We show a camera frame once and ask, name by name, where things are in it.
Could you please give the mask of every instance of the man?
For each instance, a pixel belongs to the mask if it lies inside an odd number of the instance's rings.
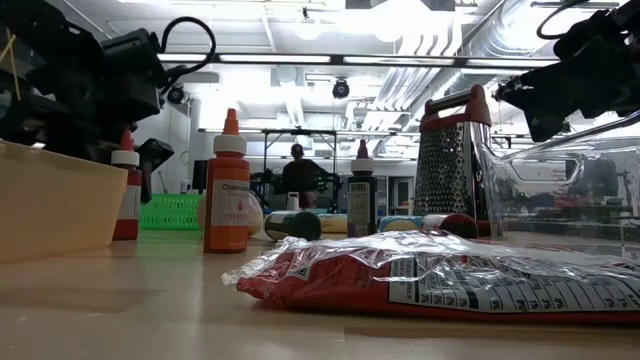
[[[293,161],[282,171],[282,183],[287,192],[300,194],[300,208],[315,208],[318,198],[315,193],[318,175],[328,172],[312,160],[303,159],[304,149],[300,144],[291,147]]]

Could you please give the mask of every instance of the snack bag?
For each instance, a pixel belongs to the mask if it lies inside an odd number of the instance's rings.
[[[640,324],[640,267],[628,259],[472,242],[445,231],[312,243],[289,237],[223,281],[292,308]]]

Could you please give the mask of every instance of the dark bottle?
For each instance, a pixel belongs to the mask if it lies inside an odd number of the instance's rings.
[[[310,211],[274,211],[265,219],[264,231],[276,241],[287,236],[313,241],[322,236],[322,223]]]
[[[363,237],[377,232],[378,180],[373,176],[366,140],[360,140],[358,157],[351,162],[353,176],[347,181],[347,233]]]

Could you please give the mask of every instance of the bottle label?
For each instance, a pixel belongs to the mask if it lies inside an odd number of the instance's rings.
[[[249,226],[249,182],[213,180],[212,226]]]
[[[349,184],[349,204],[347,209],[347,231],[349,237],[363,237],[369,234],[371,202],[369,183]]]
[[[120,214],[118,220],[138,220],[140,219],[140,186],[129,185],[127,192],[120,204]]]

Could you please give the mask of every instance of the orange squeeze bottle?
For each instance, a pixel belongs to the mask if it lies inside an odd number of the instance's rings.
[[[240,253],[249,241],[249,162],[247,140],[238,133],[236,111],[229,109],[222,135],[209,160],[204,252]]]

